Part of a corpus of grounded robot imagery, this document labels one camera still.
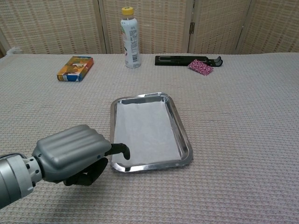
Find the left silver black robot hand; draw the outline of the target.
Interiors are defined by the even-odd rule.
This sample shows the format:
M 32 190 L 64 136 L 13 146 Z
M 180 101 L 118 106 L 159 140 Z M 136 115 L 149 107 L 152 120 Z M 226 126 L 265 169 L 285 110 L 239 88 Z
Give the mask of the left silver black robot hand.
M 130 149 L 123 143 L 110 143 L 88 125 L 78 125 L 37 141 L 32 155 L 41 168 L 42 179 L 65 185 L 91 185 L 107 166 L 107 156 Z

